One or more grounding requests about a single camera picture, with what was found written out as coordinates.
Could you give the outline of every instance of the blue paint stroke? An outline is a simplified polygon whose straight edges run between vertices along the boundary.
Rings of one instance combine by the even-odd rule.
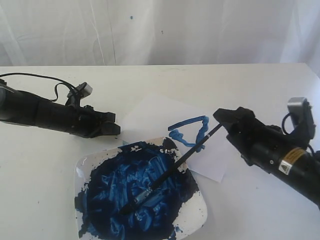
[[[141,150],[132,151],[135,146]],[[79,237],[90,233],[105,240],[176,239],[178,229],[173,222],[179,209],[199,191],[189,170],[176,170],[135,212],[119,214],[127,202],[174,164],[174,155],[164,150],[176,148],[169,138],[161,146],[143,141],[129,144],[92,170],[86,190],[74,199],[75,208],[83,213]]]
[[[195,143],[189,143],[186,140],[184,140],[183,139],[184,135],[182,133],[180,133],[177,130],[177,128],[180,128],[184,125],[200,122],[200,121],[202,121],[202,127],[199,129],[199,132],[196,135]],[[176,141],[182,143],[186,147],[192,148],[201,139],[203,139],[205,137],[206,132],[209,130],[208,123],[209,123],[209,117],[207,117],[207,116],[198,116],[198,117],[190,118],[190,119],[187,119],[184,121],[180,121],[180,122],[168,127],[168,131],[171,131],[171,132],[169,132],[169,137],[172,138],[173,140],[176,140]],[[205,146],[202,145],[201,147],[199,147],[196,150],[196,152],[199,153],[201,151],[201,149],[205,149]]]

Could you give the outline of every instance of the white paper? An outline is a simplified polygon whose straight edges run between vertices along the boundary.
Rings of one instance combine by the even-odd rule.
[[[168,127],[178,122],[206,115],[209,117],[209,131],[218,124],[208,112],[165,96],[150,94],[144,98],[120,123],[121,139],[129,143],[145,141],[157,137],[168,137]],[[178,128],[183,139],[195,143],[202,122],[195,122]],[[228,148],[232,146],[226,139],[227,131],[221,128],[204,145],[205,149],[195,152],[188,160],[190,170],[207,178],[221,182],[226,168]],[[174,141],[182,154],[190,148]]]

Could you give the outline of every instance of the warning label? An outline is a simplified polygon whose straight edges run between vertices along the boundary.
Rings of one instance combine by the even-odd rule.
[[[279,165],[279,171],[283,172],[286,175],[289,175],[289,172],[295,162],[305,154],[305,150],[300,147],[296,147],[288,152]]]

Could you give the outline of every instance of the paint palette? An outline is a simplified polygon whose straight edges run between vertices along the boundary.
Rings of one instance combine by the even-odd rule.
[[[80,159],[75,167],[75,213],[80,240],[180,240],[201,228],[207,206],[186,163],[136,211],[119,210],[181,157],[166,137]]]

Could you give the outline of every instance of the paintbrush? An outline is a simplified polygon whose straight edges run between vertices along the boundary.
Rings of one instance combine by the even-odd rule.
[[[143,204],[148,196],[160,185],[167,180],[170,175],[178,169],[178,167],[183,164],[194,152],[197,151],[198,148],[204,144],[216,131],[221,128],[222,125],[219,123],[217,126],[214,127],[207,135],[205,135],[197,144],[195,144],[192,148],[190,148],[189,151],[186,152],[185,155],[183,155],[178,161],[176,161],[171,168],[169,168],[167,171],[165,171],[159,178],[157,178],[150,187],[148,187],[146,190],[144,190],[142,193],[140,193],[138,196],[136,196],[133,201],[128,202],[126,205],[124,205],[120,211],[119,214],[127,215],[129,213],[134,212],[141,204]]]

